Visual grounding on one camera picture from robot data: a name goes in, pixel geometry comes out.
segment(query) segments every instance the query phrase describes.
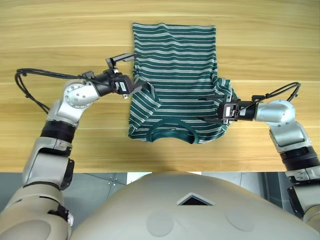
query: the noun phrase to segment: metal arm segment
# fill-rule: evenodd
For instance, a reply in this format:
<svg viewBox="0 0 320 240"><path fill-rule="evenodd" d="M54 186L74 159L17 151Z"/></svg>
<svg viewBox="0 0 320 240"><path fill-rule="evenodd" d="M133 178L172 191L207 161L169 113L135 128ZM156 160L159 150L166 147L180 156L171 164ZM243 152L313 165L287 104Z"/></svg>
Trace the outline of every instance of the metal arm segment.
<svg viewBox="0 0 320 240"><path fill-rule="evenodd" d="M100 97L109 93L127 95L138 87L115 68L117 61L132 59L132 55L120 56L108 58L111 68L103 73L95 76L93 72L86 72L86 80L65 84L63 97L50 109L24 167L24 186L0 214L0 239L70 238L73 216L63 207L61 190L72 181L74 161L69 156L79 120Z"/></svg>

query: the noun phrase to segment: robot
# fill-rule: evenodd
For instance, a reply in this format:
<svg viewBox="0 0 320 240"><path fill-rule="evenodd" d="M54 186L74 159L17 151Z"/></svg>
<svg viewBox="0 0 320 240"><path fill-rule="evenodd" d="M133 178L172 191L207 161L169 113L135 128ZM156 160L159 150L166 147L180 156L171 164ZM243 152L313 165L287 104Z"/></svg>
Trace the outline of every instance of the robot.
<svg viewBox="0 0 320 240"><path fill-rule="evenodd" d="M192 173L159 172L120 189L72 234L73 216L64 207L62 190L72 181L75 163L69 156L75 131L83 112L100 97L117 93L127 98L141 88L116 68L118 61L134 57L126 53L107 58L109 68L99 75L18 69L18 86L48 116L23 170L23 187L0 214L0 240L320 239L320 163L290 103L299 83L291 85L297 88L288 100L269 103L262 100L286 90L253 96L252 101L213 96L223 98L217 118L203 120L266 122L292 182L288 193L300 219L230 182ZM50 110L21 81L21 75L30 73L71 79Z"/></svg>

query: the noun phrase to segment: white stripe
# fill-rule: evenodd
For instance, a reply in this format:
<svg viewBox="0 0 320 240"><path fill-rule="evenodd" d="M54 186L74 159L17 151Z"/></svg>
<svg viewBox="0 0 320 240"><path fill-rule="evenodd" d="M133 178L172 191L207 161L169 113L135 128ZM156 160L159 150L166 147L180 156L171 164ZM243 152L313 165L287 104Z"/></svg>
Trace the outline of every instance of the white stripe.
<svg viewBox="0 0 320 240"><path fill-rule="evenodd" d="M170 60L174 61L176 59L183 59L182 63L183 62L187 62L187 61L185 61L186 59L194 59L192 61L189 61L191 63L194 63L196 61L203 63L203 62L211 61L211 60L214 60L214 62L216 63L216 61L217 61L217 58L216 58L215 55L212 55L210 57L208 57L208 56L204 56L204 57L200 57L200 56L194 56L194 57L193 56L182 56L182 57L180 57L180 56L175 56L175 55L172 55L172 56L159 56L159 55L155 55L155 54L146 54L146 55L143 55L143 59L146 59L147 61L150 61L150 60L167 61L165 59L170 59Z"/></svg>
<svg viewBox="0 0 320 240"><path fill-rule="evenodd" d="M182 122L185 122L186 124L203 124L205 121L203 120L181 120Z"/></svg>
<svg viewBox="0 0 320 240"><path fill-rule="evenodd" d="M191 88L191 89L161 89L156 88L157 92L163 92L163 93L202 93L202 92L212 92L212 89L197 89L197 88Z"/></svg>
<svg viewBox="0 0 320 240"><path fill-rule="evenodd" d="M210 113L216 111L216 108L209 109L158 109L156 113Z"/></svg>
<svg viewBox="0 0 320 240"><path fill-rule="evenodd" d="M190 116L190 115L158 115L154 114L155 117L209 117L208 115L197 115L197 116Z"/></svg>
<svg viewBox="0 0 320 240"><path fill-rule="evenodd" d="M191 84L191 85L170 85L170 84L166 84L166 85L163 85L163 84L154 84L154 83L152 83L152 85L153 86L161 86L161 87L184 87L184 88L186 88L186 87L212 87L212 85L205 85L205 84L203 84L203 85L201 85L201 84Z"/></svg>
<svg viewBox="0 0 320 240"><path fill-rule="evenodd" d="M136 119L138 119L139 121L144 122L144 119L139 117L134 111L130 110L130 114L134 116Z"/></svg>
<svg viewBox="0 0 320 240"><path fill-rule="evenodd" d="M147 99L151 104L156 105L157 107L160 107L161 104L157 103L153 99L151 99L148 95L146 95L144 92L139 92L142 96L144 96L145 99Z"/></svg>
<svg viewBox="0 0 320 240"><path fill-rule="evenodd" d="M146 70L152 73L180 73L180 74L202 74L202 73L211 73L212 68L206 68L203 70L179 70L179 69L152 69L148 67L141 66L140 70Z"/></svg>
<svg viewBox="0 0 320 240"><path fill-rule="evenodd" d="M154 123L157 123L157 122L160 122L162 119L150 119L150 118L148 118L148 119L146 119L145 121L146 122L154 122Z"/></svg>
<svg viewBox="0 0 320 240"><path fill-rule="evenodd" d="M215 37L215 35L210 32L208 35L183 35L183 34L180 35L179 32L177 32L177 34L173 34L171 32L152 33L152 34L134 32L133 35L138 37L152 37L152 38L170 36L172 38L191 38L191 39L210 39Z"/></svg>
<svg viewBox="0 0 320 240"><path fill-rule="evenodd" d="M178 47L175 47L175 46L167 46L167 47L163 47L163 46L138 46L138 45L135 45L134 46L136 49L139 49L140 50L144 50L144 49L164 49L164 50L171 50L171 49L176 49L176 50L181 50L180 53L183 54L183 52L187 51L187 50L203 50L203 51L207 51L207 50L211 50L211 49L207 49L207 48L199 48L199 47L196 47L196 48L191 48L190 47L184 47L184 48L178 48Z"/></svg>
<svg viewBox="0 0 320 240"><path fill-rule="evenodd" d="M131 134L131 136L139 136L139 135L146 135L146 134L145 133Z"/></svg>
<svg viewBox="0 0 320 240"><path fill-rule="evenodd" d="M212 104L212 103L209 103L208 105L171 105L171 104L168 104L168 105L164 105L165 107L186 107L186 108L190 108L190 107L209 107L209 106L214 106L215 104Z"/></svg>
<svg viewBox="0 0 320 240"><path fill-rule="evenodd" d="M149 38L149 39L141 39L140 37L138 37L138 36L134 36L134 39L138 39L138 40L141 40L141 41L155 41L155 43L157 43L158 41L163 41L163 40L170 40L170 41L172 41L173 39L172 39L172 37L168 37L168 38L161 38L161 39L152 39L152 38ZM199 38L199 39L175 39L177 42L179 42L179 41L186 41L186 42L189 42L190 44L192 43L199 43L199 42L209 42L209 43L211 43L211 44L213 44L213 43L216 43L216 37L215 36L213 36L212 37L212 39L210 39L210 40L204 40L204 39L201 39L201 38Z"/></svg>
<svg viewBox="0 0 320 240"><path fill-rule="evenodd" d="M143 142L146 142L147 139L146 138L134 138L135 140L140 140L140 141L143 141Z"/></svg>
<svg viewBox="0 0 320 240"><path fill-rule="evenodd" d="M140 123L137 123L135 120L133 120L132 118L129 117L129 120L131 120L132 122L135 122L138 126L140 126Z"/></svg>
<svg viewBox="0 0 320 240"><path fill-rule="evenodd" d="M142 110L144 110L146 113L148 113L148 114L150 114L150 115L153 114L152 111L146 109L140 102L138 102L138 101L135 100L134 98L132 98L132 102L135 103L135 104L137 104L137 105L139 106L139 108L141 108Z"/></svg>
<svg viewBox="0 0 320 240"><path fill-rule="evenodd" d="M145 29L156 29L158 27L165 27L167 29L208 29L208 30L215 30L216 26L200 26L200 25L191 25L191 26L172 26L172 25L166 25L164 23L159 23L157 25L144 25L139 23L133 23L132 26L139 27L139 28L145 28Z"/></svg>
<svg viewBox="0 0 320 240"><path fill-rule="evenodd" d="M177 45L177 46L181 46L181 47L185 47L185 46L195 46L195 47L214 47L216 44L215 43L179 43L176 41L167 41L167 42L152 42L152 41L146 41L146 42L141 42L137 39L134 40L135 43L141 44L141 45Z"/></svg>
<svg viewBox="0 0 320 240"><path fill-rule="evenodd" d="M147 115L143 114L141 111L139 111L138 109L136 109L133 105L131 105L131 108L135 109L137 112L139 112L140 114L142 114L143 116L145 116L144 119L148 118Z"/></svg>
<svg viewBox="0 0 320 240"><path fill-rule="evenodd" d="M217 61L214 59L206 60L206 61L180 61L180 60L157 60L153 58L143 58L143 57L137 57L139 62L141 64L148 64L148 63L143 63L144 61L152 62L152 63L158 63L158 64L209 64L209 63L214 63L216 64Z"/></svg>
<svg viewBox="0 0 320 240"><path fill-rule="evenodd" d="M199 134L208 134L208 133L212 133L212 132L220 131L220 130L221 130L221 127L216 127L214 129L210 129L210 130L195 130L195 131Z"/></svg>
<svg viewBox="0 0 320 240"><path fill-rule="evenodd" d="M137 97L138 99L140 99L143 103L145 103L146 105L148 105L150 108L157 110L155 107L150 106L148 103L146 103L143 99L141 99L137 94L134 95L135 97Z"/></svg>
<svg viewBox="0 0 320 240"><path fill-rule="evenodd" d="M143 53L143 54L178 54L178 55L197 55L197 58L199 56L208 56L210 54L216 54L216 51L209 51L209 52L194 52L194 51L184 51L184 52L180 52L180 51L175 51L175 50L170 50L170 51L161 51L161 50L138 50L138 53Z"/></svg>
<svg viewBox="0 0 320 240"><path fill-rule="evenodd" d="M162 95L162 94L158 94L158 97L161 96L161 97L184 97L184 96L181 96L181 95ZM208 97L208 96L211 96L211 95L201 95L200 92L198 95L193 95L193 94L188 94L187 95L188 97L199 97L199 98L202 98L202 97Z"/></svg>
<svg viewBox="0 0 320 240"><path fill-rule="evenodd" d="M198 99L162 99L161 102L163 103L179 103L179 102L183 102L183 103L205 103L208 102L206 100L198 100Z"/></svg>
<svg viewBox="0 0 320 240"><path fill-rule="evenodd" d="M143 73L143 74L145 74L147 76L155 76L155 77L162 77L162 78L169 78L169 77L182 77L182 78L190 78L190 77L196 78L196 77L198 77L199 78L200 76L209 76L210 75L209 73L207 73L207 74L199 74L199 75L196 74L196 75L193 75L193 76L191 76L190 73L189 73L189 75L187 75L187 74L186 75L176 75L176 74L174 74L174 75L155 75L155 74L150 74L150 73Z"/></svg>
<svg viewBox="0 0 320 240"><path fill-rule="evenodd" d="M134 31L136 32L144 32L144 33L151 33L150 30L140 30L140 29L135 29ZM158 32L158 31L166 31L165 29L157 29L157 30L152 30L152 33ZM209 31L168 31L168 33L174 33L174 34L190 34L190 33L199 33L199 34L213 34L212 32Z"/></svg>
<svg viewBox="0 0 320 240"><path fill-rule="evenodd" d="M181 79L158 79L158 78L146 78L144 76L140 76L139 77L141 80L143 81L148 81L148 82L151 82L152 85L154 85L154 82L155 83L198 83L198 82L201 82L201 83L212 83L212 81L210 80L210 78L208 79L203 79L203 78L199 78L199 79L196 79L196 80L188 80L188 79L184 79L184 80L181 80Z"/></svg>
<svg viewBox="0 0 320 240"><path fill-rule="evenodd" d="M194 68L200 68L200 69L204 69L204 68L208 68L211 67L211 70L213 67L216 67L214 62L210 62L209 64L206 65L202 65L202 66L186 66L183 63L182 64L172 64L169 63L169 65L153 65L150 63L146 63L146 62L140 62L139 65L136 65L135 68L136 69L140 69L140 66L151 66L151 67L155 67L155 68L187 68L187 69L194 69Z"/></svg>

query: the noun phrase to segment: gray floor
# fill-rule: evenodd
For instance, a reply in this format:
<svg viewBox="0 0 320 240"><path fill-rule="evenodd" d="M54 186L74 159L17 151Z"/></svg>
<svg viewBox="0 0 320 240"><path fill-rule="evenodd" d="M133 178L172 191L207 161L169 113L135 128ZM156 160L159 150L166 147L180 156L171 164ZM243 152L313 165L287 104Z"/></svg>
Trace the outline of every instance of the gray floor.
<svg viewBox="0 0 320 240"><path fill-rule="evenodd" d="M127 180L130 183L142 175L140 173L75 173L70 187L63 191L65 207L74 216L73 228L76 228L110 196L127 184ZM262 179L264 178L262 173L202 172L202 175L227 180L262 198L275 196L272 192L266 193L263 186L266 181ZM20 173L0 173L0 212L21 186Z"/></svg>

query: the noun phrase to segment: fabric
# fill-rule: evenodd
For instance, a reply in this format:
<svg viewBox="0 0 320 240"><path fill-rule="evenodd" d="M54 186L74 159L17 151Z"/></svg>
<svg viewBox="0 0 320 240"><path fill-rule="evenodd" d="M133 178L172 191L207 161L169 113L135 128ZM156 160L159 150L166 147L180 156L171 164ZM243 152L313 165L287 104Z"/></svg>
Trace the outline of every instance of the fabric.
<svg viewBox="0 0 320 240"><path fill-rule="evenodd" d="M133 36L134 82L147 84L132 96L129 137L202 144L223 136L227 125L198 118L217 116L222 102L200 98L233 93L217 76L216 27L134 23Z"/></svg>

